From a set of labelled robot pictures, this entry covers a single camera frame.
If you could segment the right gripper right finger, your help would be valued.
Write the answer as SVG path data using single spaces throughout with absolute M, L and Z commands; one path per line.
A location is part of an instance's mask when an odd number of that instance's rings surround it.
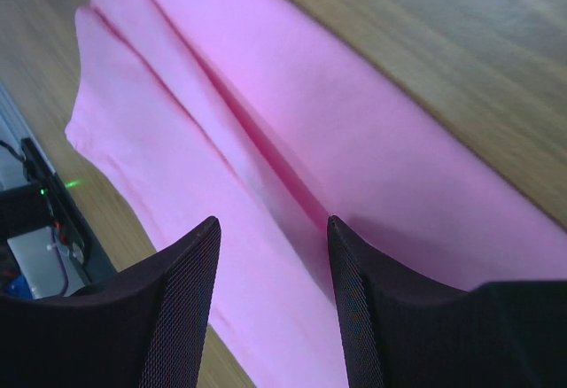
M 336 216 L 327 241 L 352 387 L 565 386 L 565 282 L 461 291 L 388 257 Z

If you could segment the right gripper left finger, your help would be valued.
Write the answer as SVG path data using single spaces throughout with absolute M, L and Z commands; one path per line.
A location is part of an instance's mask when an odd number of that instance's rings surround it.
M 220 223 L 208 217 L 70 296 L 2 296 L 2 386 L 195 386 L 220 246 Z

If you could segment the pink t-shirt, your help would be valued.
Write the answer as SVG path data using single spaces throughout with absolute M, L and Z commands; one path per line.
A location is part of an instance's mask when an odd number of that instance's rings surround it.
M 157 250 L 207 216 L 210 322 L 259 387 L 344 387 L 331 215 L 464 290 L 563 279 L 566 236 L 287 0 L 90 0 L 66 135 Z

